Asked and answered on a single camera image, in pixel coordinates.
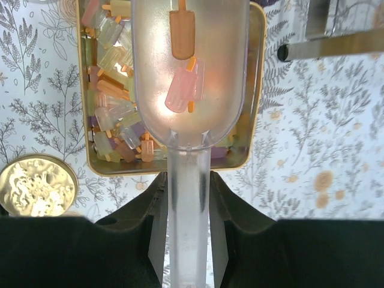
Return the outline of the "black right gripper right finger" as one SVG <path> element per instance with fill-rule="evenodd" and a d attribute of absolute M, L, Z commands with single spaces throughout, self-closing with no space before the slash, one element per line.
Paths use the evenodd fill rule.
<path fill-rule="evenodd" d="M 383 222 L 273 220 L 210 175 L 216 287 L 382 287 Z"/>

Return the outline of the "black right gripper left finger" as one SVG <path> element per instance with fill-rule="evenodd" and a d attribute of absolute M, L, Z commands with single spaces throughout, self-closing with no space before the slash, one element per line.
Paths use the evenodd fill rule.
<path fill-rule="evenodd" d="M 1 217 L 2 287 L 161 287 L 166 173 L 115 212 Z"/>

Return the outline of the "pink popsicle candy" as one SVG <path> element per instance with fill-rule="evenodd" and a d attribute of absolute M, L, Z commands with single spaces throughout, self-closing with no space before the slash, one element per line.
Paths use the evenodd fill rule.
<path fill-rule="evenodd" d="M 185 68 L 176 69 L 164 102 L 166 107 L 174 113 L 193 111 L 190 103 L 203 100 L 204 81 L 205 64 L 192 56 Z"/>

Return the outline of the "clear plastic scoop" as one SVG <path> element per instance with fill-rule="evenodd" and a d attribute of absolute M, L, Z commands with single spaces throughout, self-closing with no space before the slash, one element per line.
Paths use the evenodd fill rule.
<path fill-rule="evenodd" d="M 211 149 L 244 103 L 248 1 L 133 1 L 136 103 L 167 148 L 171 287 L 205 287 Z"/>

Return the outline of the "orange popsicle candy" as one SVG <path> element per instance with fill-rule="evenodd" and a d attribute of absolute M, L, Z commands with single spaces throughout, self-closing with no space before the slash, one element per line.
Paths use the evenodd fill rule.
<path fill-rule="evenodd" d="M 192 57 L 195 50 L 195 13 L 187 10 L 186 3 L 179 0 L 178 9 L 169 12 L 172 55 L 177 60 Z"/>

